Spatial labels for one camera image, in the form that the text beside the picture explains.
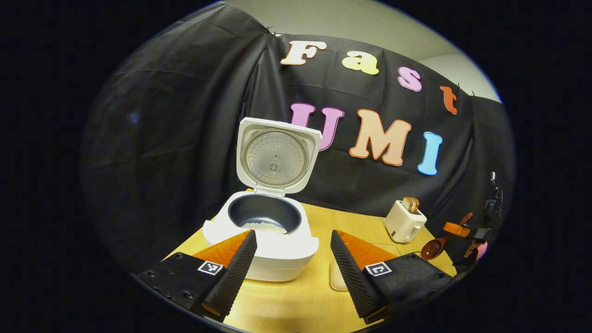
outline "black cloth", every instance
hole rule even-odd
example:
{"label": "black cloth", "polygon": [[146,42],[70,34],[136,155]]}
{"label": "black cloth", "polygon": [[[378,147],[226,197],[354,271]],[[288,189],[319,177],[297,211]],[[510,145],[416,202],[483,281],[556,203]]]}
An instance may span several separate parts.
{"label": "black cloth", "polygon": [[[292,40],[323,41],[305,65],[280,64]],[[378,59],[379,73],[344,67],[351,50]],[[397,81],[398,68],[421,74],[422,91]],[[456,115],[440,86],[457,96]],[[290,122],[293,103],[315,106],[308,127],[323,131],[324,107],[345,112],[332,145],[319,152],[303,191],[288,197],[322,207],[386,216],[395,200],[417,197],[426,227],[442,236],[482,210],[491,197],[491,171],[511,202],[514,142],[502,104],[473,97],[442,75],[394,52],[327,36],[274,36],[254,18],[224,3],[206,7],[138,49],[101,91],[82,146],[82,182],[97,229],[119,262],[139,273],[214,216],[228,197],[244,190],[236,175],[236,135],[244,117]],[[403,164],[350,155],[360,129],[357,111],[376,111],[385,130],[397,119],[411,124]],[[441,136],[434,176],[417,170],[424,132]],[[488,228],[498,230],[502,219]],[[462,258],[470,241],[447,250]]]}

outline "brown ladle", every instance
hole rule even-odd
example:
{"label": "brown ladle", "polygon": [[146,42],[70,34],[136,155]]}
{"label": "brown ladle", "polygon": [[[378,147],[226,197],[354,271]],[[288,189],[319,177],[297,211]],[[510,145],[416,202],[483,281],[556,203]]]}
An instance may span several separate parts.
{"label": "brown ladle", "polygon": [[[465,224],[473,217],[473,213],[469,212],[459,223],[460,225]],[[444,252],[444,246],[446,242],[453,237],[454,234],[448,233],[448,235],[432,239],[431,241],[427,242],[422,248],[422,258],[425,260],[432,260],[439,256],[442,252]]]}

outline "inner pot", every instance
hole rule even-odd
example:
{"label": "inner pot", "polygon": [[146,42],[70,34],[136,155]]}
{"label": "inner pot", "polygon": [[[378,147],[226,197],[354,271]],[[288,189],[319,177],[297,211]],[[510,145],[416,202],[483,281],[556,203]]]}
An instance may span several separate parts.
{"label": "inner pot", "polygon": [[270,223],[285,229],[286,232],[281,233],[286,235],[295,231],[302,219],[293,204],[266,194],[249,194],[234,199],[229,205],[228,214],[238,227],[243,228],[248,223]]}

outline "open lid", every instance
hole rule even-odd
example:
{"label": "open lid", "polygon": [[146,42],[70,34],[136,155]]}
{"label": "open lid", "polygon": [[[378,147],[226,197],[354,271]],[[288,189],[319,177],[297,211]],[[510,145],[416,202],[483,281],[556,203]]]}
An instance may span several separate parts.
{"label": "open lid", "polygon": [[321,132],[281,121],[244,118],[239,126],[236,170],[255,192],[283,197],[301,191],[310,178]]}

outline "table surface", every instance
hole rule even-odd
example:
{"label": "table surface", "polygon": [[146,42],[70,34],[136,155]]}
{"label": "table surface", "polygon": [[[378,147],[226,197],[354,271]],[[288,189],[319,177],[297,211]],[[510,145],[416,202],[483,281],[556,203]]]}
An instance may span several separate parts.
{"label": "table surface", "polygon": [[[365,328],[369,325],[358,317],[349,292],[331,288],[329,272],[334,259],[330,248],[332,230],[344,231],[398,256],[419,252],[426,242],[434,238],[426,228],[421,228],[413,241],[399,244],[389,237],[382,224],[383,217],[340,212],[309,204],[303,206],[312,236],[319,239],[317,253],[303,273],[292,281],[245,279],[230,314],[224,319],[226,325],[252,333],[352,332]],[[200,229],[171,254],[183,252],[192,255],[206,247]],[[430,263],[451,276],[456,275],[446,252]]]}

